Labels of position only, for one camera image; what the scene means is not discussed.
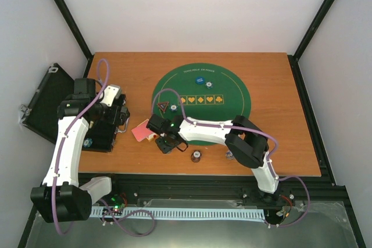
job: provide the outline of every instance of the green poker mat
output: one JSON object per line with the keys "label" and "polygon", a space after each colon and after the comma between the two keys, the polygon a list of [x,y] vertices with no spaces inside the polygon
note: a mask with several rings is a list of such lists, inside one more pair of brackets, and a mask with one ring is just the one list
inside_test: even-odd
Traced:
{"label": "green poker mat", "polygon": [[[202,77],[203,84],[196,83]],[[212,88],[206,86],[212,82]],[[223,121],[234,119],[236,115],[246,118],[251,113],[251,97],[241,79],[228,69],[209,63],[192,63],[175,68],[163,76],[156,84],[152,94],[155,95],[164,88],[174,89],[180,94],[186,116],[200,120]],[[181,115],[180,102],[172,92],[163,92],[155,104],[169,102],[163,113],[156,105],[153,113],[163,118],[173,119]],[[177,111],[170,110],[171,105],[177,105]],[[192,141],[191,145],[213,145],[213,143]]]}

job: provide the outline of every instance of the robotic arm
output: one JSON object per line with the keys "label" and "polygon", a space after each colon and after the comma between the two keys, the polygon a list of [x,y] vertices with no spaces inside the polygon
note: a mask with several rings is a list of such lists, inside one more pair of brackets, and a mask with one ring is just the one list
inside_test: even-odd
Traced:
{"label": "robotic arm", "polygon": [[[278,179],[270,171],[267,138],[253,132],[224,128],[233,125],[261,131],[257,126],[244,116],[236,116],[235,119],[227,121],[205,121],[191,117],[187,117],[187,120],[182,116],[175,116],[173,120],[169,120],[153,114],[146,127],[160,135],[155,142],[163,153],[169,153],[174,148],[185,151],[188,147],[187,141],[206,141],[226,145],[240,164],[252,169],[261,191],[275,193]],[[207,124],[207,126],[211,124],[212,127],[197,124]]]}
{"label": "robotic arm", "polygon": [[[31,200],[46,222],[53,222],[51,193],[56,173],[58,173],[56,211],[61,222],[86,220],[90,216],[92,204],[111,192],[109,177],[93,178],[79,188],[78,164],[84,138],[89,129],[94,129],[99,121],[104,121],[117,129],[129,118],[130,113],[124,105],[125,95],[121,94],[120,87],[107,86],[101,99],[73,124],[65,136],[66,128],[95,97],[95,80],[79,78],[74,82],[74,94],[69,95],[58,107],[58,138],[53,159],[42,185],[31,191]],[[55,170],[63,138],[65,140],[60,150],[59,170]]]}

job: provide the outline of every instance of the white enclosure wall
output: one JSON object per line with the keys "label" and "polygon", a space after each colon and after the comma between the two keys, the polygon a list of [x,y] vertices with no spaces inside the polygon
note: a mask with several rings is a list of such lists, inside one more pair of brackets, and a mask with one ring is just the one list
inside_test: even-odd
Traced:
{"label": "white enclosure wall", "polygon": [[53,0],[0,0],[0,239],[16,247],[32,202],[31,188],[47,173],[54,145],[18,124],[51,63],[72,77],[86,60]]}
{"label": "white enclosure wall", "polygon": [[65,0],[93,52],[294,53],[323,0]]}
{"label": "white enclosure wall", "polygon": [[335,178],[372,247],[372,0],[336,0],[299,63]]}

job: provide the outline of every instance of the cable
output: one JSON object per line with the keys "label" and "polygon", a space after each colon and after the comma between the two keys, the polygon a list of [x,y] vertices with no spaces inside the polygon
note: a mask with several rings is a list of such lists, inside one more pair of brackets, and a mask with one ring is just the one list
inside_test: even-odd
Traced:
{"label": "cable", "polygon": [[[107,202],[105,202],[103,199],[100,199],[99,200],[100,202],[102,202],[106,207],[107,207],[107,210],[108,212],[110,212],[110,215],[112,216],[114,222],[119,226],[120,229],[122,229],[125,233],[129,234],[130,236],[134,236],[136,238],[140,238],[142,236],[146,236],[146,235],[149,235],[150,233],[152,233],[152,231],[155,229],[155,225],[156,225],[156,221],[155,221],[155,217],[152,215],[152,213],[148,210],[144,210],[144,209],[139,209],[139,210],[134,210],[132,211],[131,213],[125,215],[124,217],[121,217],[120,219],[116,219],[116,217],[114,216],[114,212],[110,209],[109,205],[107,204]],[[119,222],[122,222],[124,221],[125,219],[127,219],[129,216],[132,216],[136,213],[140,213],[140,212],[143,212],[143,213],[146,213],[148,214],[150,217],[151,217],[151,220],[152,220],[152,226],[151,226],[151,229],[149,229],[147,232],[145,233],[141,233],[141,234],[137,234],[137,233],[134,233],[134,232],[131,232],[131,231],[128,231],[127,229],[125,229],[122,225],[120,225]]]}
{"label": "cable", "polygon": [[301,221],[309,212],[309,209],[310,209],[310,194],[309,194],[309,190],[307,189],[305,183],[302,181],[302,179],[296,175],[289,175],[287,177],[284,177],[284,178],[279,178],[279,181],[285,181],[287,179],[290,179],[290,178],[296,178],[299,182],[301,182],[305,192],[306,192],[306,197],[307,197],[307,206],[306,206],[306,210],[305,212],[294,222],[290,223],[290,224],[285,224],[285,225],[280,225],[281,228],[286,228],[286,227],[290,227],[294,224],[297,224],[299,221]]}
{"label": "cable", "polygon": [[292,206],[293,206],[291,200],[289,198],[287,198],[286,196],[283,196],[283,195],[280,195],[280,197],[288,202],[288,204],[289,204],[289,210],[288,210],[287,213],[290,213],[291,210],[292,210]]}
{"label": "cable", "polygon": [[[186,113],[185,113],[185,108],[184,108],[184,105],[182,103],[182,100],[181,100],[181,96],[178,94],[177,91],[175,91],[174,89],[171,89],[171,88],[164,88],[162,90],[160,90],[154,97],[153,101],[152,101],[152,106],[151,106],[151,113],[153,112],[153,108],[155,107],[155,102],[156,102],[156,98],[161,94],[163,93],[164,91],[170,91],[170,92],[173,92],[174,94],[177,95],[178,97],[178,100],[180,102],[180,106],[181,106],[181,112],[182,112],[182,116],[184,118],[184,120],[190,124],[193,124],[193,125],[197,125],[197,126],[202,126],[202,127],[212,127],[212,128],[221,128],[220,125],[217,125],[217,124],[206,124],[206,123],[198,123],[198,122],[192,122],[191,120],[187,119],[187,116],[186,116]],[[274,168],[272,166],[272,161],[270,160],[270,157],[274,154],[274,152],[278,149],[278,141],[273,137],[273,136],[270,136],[269,134],[267,133],[264,133],[262,131],[259,131],[259,130],[255,130],[255,129],[250,129],[250,128],[246,128],[246,127],[240,127],[240,126],[234,126],[234,125],[225,125],[224,128],[229,128],[229,129],[235,129],[235,130],[242,130],[242,131],[247,131],[247,132],[252,132],[252,133],[256,133],[256,134],[259,134],[261,136],[264,136],[265,138],[269,138],[271,139],[273,142],[274,142],[274,148],[272,151],[269,152],[269,154],[267,155],[267,165],[269,167],[269,170],[270,170],[270,173],[271,175],[277,179],[278,178],[278,175],[275,173],[274,171]]]}
{"label": "cable", "polygon": [[[94,81],[102,88],[102,84],[99,81],[97,81],[97,80],[94,80]],[[97,100],[97,103],[100,103],[104,98],[105,98],[105,91],[103,91],[102,98]]]}
{"label": "cable", "polygon": [[120,197],[124,200],[124,208],[128,206],[127,196],[125,193],[121,193]]}
{"label": "cable", "polygon": [[129,123],[129,119],[130,119],[130,117],[128,117],[127,118],[127,121],[124,123],[124,130],[120,130],[120,129],[117,129],[117,131],[119,132],[119,133],[125,133],[126,131],[127,131],[127,129],[128,129],[128,123]]}
{"label": "cable", "polygon": [[58,223],[58,216],[57,216],[57,208],[56,208],[56,187],[57,187],[57,177],[58,177],[58,171],[59,171],[59,160],[60,160],[60,155],[62,153],[62,147],[63,147],[63,144],[65,143],[65,140],[66,140],[66,137],[68,135],[68,133],[70,132],[72,126],[76,123],[76,121],[82,117],[84,115],[84,113],[86,113],[90,108],[91,106],[93,106],[95,104],[95,102],[99,99],[100,95],[103,93],[103,91],[105,90],[106,86],[107,86],[107,83],[109,81],[109,74],[110,74],[110,66],[109,66],[109,62],[106,60],[106,59],[100,59],[99,62],[98,62],[98,65],[97,65],[97,72],[99,73],[99,66],[101,65],[102,62],[105,62],[106,64],[106,67],[107,67],[107,72],[106,72],[106,78],[105,78],[105,82],[102,84],[102,88],[101,90],[98,92],[98,94],[96,95],[96,97],[92,100],[92,102],[90,102],[88,104],[88,106],[83,109],[75,118],[74,120],[70,123],[70,125],[67,127],[67,129],[65,130],[65,134],[64,134],[64,137],[61,139],[60,141],[60,144],[58,146],[58,151],[57,151],[57,157],[56,157],[56,163],[55,163],[55,166],[54,166],[54,172],[55,172],[55,176],[53,178],[53,184],[52,184],[52,215],[53,215],[53,221],[54,221],[54,226],[56,227],[56,231],[59,235],[65,235],[67,234],[71,227],[72,227],[72,222],[69,226],[69,228],[67,229],[67,231],[65,232],[62,232],[60,226],[59,226],[59,223]]}

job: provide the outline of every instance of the wooden tabletop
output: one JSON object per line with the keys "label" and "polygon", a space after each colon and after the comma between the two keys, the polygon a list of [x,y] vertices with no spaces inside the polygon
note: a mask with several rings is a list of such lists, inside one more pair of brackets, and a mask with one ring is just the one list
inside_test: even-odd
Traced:
{"label": "wooden tabletop", "polygon": [[[118,134],[112,153],[82,152],[80,172],[126,174],[252,175],[236,160],[226,159],[222,145],[190,146],[184,153],[160,152],[147,139],[137,142],[131,130],[151,116],[151,96],[157,82],[170,70],[188,63],[213,63],[234,72],[245,83],[252,100],[250,121],[279,141],[272,156],[279,175],[320,176],[286,53],[96,53],[89,77],[97,78],[101,58],[110,63],[109,84],[121,86],[131,113],[128,131]],[[102,79],[105,66],[101,67]],[[202,159],[193,163],[193,150]]]}

